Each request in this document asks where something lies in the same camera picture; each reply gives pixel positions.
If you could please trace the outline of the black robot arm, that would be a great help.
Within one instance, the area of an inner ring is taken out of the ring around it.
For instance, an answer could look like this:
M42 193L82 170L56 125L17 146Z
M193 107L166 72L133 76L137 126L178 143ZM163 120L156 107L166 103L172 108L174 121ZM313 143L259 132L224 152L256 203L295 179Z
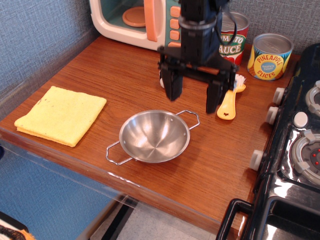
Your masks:
M219 53L223 14L231 16L227 0L181 0L181 46L160 46L159 76L168 99L182 94L183 78L208 84L206 112L212 114L228 90L236 86L238 66Z

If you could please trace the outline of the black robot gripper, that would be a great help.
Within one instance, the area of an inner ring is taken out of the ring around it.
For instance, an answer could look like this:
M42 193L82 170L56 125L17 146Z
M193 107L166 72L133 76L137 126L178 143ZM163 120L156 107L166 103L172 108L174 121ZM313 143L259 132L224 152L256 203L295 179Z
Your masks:
M224 44L221 39L222 17L213 17L205 21L191 21L184 17L178 19L181 27L181 45L158 47L160 53L159 77L162 79L165 94L170 101L175 101L182 94L183 73L185 66L210 67L221 71L230 71L223 81L211 81L207 87L206 113L213 114L220 105L229 87L236 85L236 65L220 56L219 47ZM164 69L165 57L168 63L174 65Z

